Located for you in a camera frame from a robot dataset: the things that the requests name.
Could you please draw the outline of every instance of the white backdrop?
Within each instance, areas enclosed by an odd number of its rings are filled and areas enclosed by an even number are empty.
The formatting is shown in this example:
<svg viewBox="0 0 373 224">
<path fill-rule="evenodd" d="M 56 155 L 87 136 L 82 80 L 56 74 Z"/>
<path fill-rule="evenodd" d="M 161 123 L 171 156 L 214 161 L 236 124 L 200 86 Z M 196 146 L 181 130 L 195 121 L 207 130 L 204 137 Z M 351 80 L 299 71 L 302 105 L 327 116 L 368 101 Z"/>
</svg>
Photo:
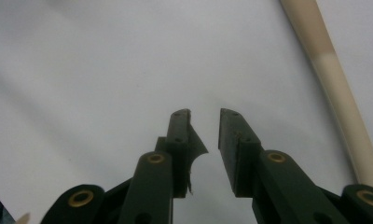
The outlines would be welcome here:
<svg viewBox="0 0 373 224">
<path fill-rule="evenodd" d="M 321 0 L 373 142 L 373 0 Z M 38 223 L 79 184 L 111 189 L 189 108 L 209 150 L 174 223 L 256 223 L 217 150 L 219 112 L 320 187 L 354 181 L 318 79 L 277 0 L 0 0 L 0 200 Z"/>
</svg>

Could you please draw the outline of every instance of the white surface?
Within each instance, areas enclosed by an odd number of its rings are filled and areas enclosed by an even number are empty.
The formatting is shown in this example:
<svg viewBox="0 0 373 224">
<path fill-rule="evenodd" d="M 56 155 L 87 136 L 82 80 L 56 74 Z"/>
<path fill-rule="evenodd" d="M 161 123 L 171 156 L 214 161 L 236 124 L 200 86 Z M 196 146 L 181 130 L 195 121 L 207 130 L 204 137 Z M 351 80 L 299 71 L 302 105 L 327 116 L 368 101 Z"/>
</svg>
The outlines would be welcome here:
<svg viewBox="0 0 373 224">
<path fill-rule="evenodd" d="M 318 2 L 373 143 L 373 1 Z M 0 1 L 0 200 L 38 223 L 67 189 L 111 189 L 189 108 L 210 154 L 174 223 L 255 223 L 219 151 L 221 107 L 319 186 L 354 181 L 308 60 L 275 0 Z"/>
</svg>

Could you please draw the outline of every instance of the screw hole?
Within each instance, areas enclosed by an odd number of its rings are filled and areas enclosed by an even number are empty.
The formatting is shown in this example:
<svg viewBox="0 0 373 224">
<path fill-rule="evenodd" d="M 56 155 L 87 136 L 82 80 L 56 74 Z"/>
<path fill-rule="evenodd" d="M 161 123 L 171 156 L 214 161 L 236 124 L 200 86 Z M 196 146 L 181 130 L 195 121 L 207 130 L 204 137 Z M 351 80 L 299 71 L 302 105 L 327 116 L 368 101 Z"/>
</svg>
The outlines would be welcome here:
<svg viewBox="0 0 373 224">
<path fill-rule="evenodd" d="M 160 154 L 153 154 L 148 157 L 148 161 L 151 163 L 161 163 L 164 161 L 164 157 Z"/>
<path fill-rule="evenodd" d="M 68 199 L 68 205 L 72 207 L 84 206 L 93 199 L 93 192 L 87 189 L 82 189 L 76 192 Z"/>
<path fill-rule="evenodd" d="M 357 192 L 357 196 L 359 199 L 361 199 L 364 203 L 367 203 L 371 206 L 373 206 L 373 192 L 362 189 Z"/>
<path fill-rule="evenodd" d="M 284 162 L 285 156 L 283 156 L 280 153 L 272 152 L 268 155 L 269 160 L 275 161 L 275 162 Z"/>
<path fill-rule="evenodd" d="M 151 223 L 152 217 L 148 213 L 140 213 L 136 216 L 134 223 L 135 224 L 149 224 Z"/>
</svg>

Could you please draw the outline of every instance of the beige rod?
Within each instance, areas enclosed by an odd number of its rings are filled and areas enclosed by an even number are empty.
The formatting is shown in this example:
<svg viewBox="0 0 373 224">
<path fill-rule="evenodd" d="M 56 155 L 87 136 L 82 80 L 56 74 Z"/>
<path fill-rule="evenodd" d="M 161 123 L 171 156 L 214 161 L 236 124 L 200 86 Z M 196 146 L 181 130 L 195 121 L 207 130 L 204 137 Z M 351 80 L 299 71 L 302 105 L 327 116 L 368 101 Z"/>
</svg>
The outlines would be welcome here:
<svg viewBox="0 0 373 224">
<path fill-rule="evenodd" d="M 344 136 L 361 184 L 373 187 L 373 146 L 315 0 L 281 0 Z"/>
</svg>

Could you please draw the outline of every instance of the wooden dowel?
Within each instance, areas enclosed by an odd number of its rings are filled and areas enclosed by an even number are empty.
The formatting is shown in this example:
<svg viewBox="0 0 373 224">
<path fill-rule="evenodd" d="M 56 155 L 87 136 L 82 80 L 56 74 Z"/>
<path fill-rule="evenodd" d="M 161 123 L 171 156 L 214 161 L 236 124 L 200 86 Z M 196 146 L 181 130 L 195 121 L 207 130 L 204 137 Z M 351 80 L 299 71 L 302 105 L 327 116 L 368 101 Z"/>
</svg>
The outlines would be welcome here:
<svg viewBox="0 0 373 224">
<path fill-rule="evenodd" d="M 344 136 L 361 184 L 373 187 L 373 146 L 315 0 L 281 0 Z"/>
</svg>

